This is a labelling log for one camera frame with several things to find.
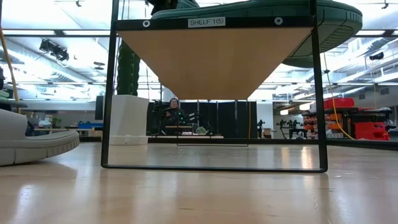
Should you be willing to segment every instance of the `shelf label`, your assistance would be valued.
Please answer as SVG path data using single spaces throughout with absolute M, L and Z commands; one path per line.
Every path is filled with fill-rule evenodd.
M 225 17 L 189 19 L 188 28 L 225 26 Z

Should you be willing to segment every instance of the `ceiling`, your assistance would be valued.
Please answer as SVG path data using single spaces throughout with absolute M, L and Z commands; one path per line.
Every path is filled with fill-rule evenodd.
M 339 0 L 363 12 L 364 29 L 398 28 L 398 0 L 387 0 L 389 7 L 382 9 L 384 0 Z M 198 0 L 200 6 L 236 2 L 234 0 Z M 111 0 L 3 0 L 3 29 L 77 29 L 108 30 L 111 17 Z M 150 18 L 152 6 L 144 1 L 119 3 L 119 19 Z M 68 50 L 70 59 L 58 63 L 55 57 L 39 50 L 42 40 Z M 329 69 L 331 82 L 369 83 L 396 81 L 397 42 L 394 39 L 352 38 L 341 46 L 321 55 L 323 70 Z M 7 37 L 7 46 L 13 57 L 16 80 L 25 99 L 95 99 L 104 94 L 108 61 L 108 37 Z M 383 51 L 382 60 L 370 61 L 369 56 Z M 9 79 L 3 52 L 0 52 L 4 74 Z M 104 70 L 94 62 L 104 63 Z M 34 85 L 32 82 L 43 82 Z M 160 83 L 156 75 L 141 64 L 139 96 L 160 98 Z M 359 87 L 335 86 L 337 93 L 346 93 Z M 280 65 L 251 96 L 252 100 L 313 100 L 312 69 Z

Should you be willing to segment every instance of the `white pedestal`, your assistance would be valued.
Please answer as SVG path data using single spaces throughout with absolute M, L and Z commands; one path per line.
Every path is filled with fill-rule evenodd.
M 149 100 L 131 95 L 112 97 L 110 145 L 148 144 L 147 110 Z

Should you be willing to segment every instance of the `wooden floor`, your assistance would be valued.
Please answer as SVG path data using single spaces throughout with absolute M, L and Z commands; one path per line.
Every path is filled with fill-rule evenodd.
M 151 144 L 129 149 L 138 159 L 126 150 L 112 149 L 110 159 L 117 162 L 119 151 L 119 162 L 149 165 L 318 165 L 310 146 L 239 153 L 247 149 Z M 84 143 L 41 162 L 0 167 L 0 223 L 397 223 L 398 152 L 330 146 L 329 157 L 326 174 L 117 170 L 100 167 L 98 143 Z

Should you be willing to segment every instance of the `metal stand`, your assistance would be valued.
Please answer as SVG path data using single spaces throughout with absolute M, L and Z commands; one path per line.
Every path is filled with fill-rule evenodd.
M 143 30 L 142 23 L 144 20 L 136 21 L 118 21 L 119 0 L 113 0 L 112 17 L 111 17 L 111 35 L 109 40 L 109 58 L 108 58 L 108 74 L 106 80 L 105 109 L 104 109 L 104 131 L 101 149 L 101 166 L 104 168 L 114 169 L 151 169 L 151 170 L 201 170 L 201 171 L 235 171 L 235 172 L 306 172 L 306 173 L 322 173 L 328 170 L 328 156 L 326 151 L 326 132 L 325 132 L 325 113 L 323 110 L 323 87 L 322 87 L 322 71 L 320 61 L 319 37 L 317 26 L 317 0 L 309 0 L 310 15 L 308 17 L 284 17 L 284 24 L 275 24 L 275 17 L 246 17 L 246 18 L 226 18 L 226 25 L 222 27 L 240 28 L 247 27 L 312 27 L 312 53 L 313 67 L 315 74 L 315 96 L 317 101 L 318 118 L 318 140 L 283 140 L 280 141 L 256 141 L 258 139 L 225 139 L 224 142 L 232 144 L 250 144 L 262 142 L 260 144 L 318 144 L 319 146 L 319 169 L 259 169 L 259 168 L 235 168 L 235 167 L 180 167 L 180 166 L 132 166 L 132 165 L 111 165 L 108 164 L 109 154 L 109 129 L 111 124 L 111 107 L 113 94 L 114 64 L 116 50 L 116 31 L 117 30 Z M 188 29 L 188 19 L 164 19 L 150 21 L 151 30 L 163 29 Z M 225 144 L 220 139 L 206 139 L 202 141 L 204 144 Z

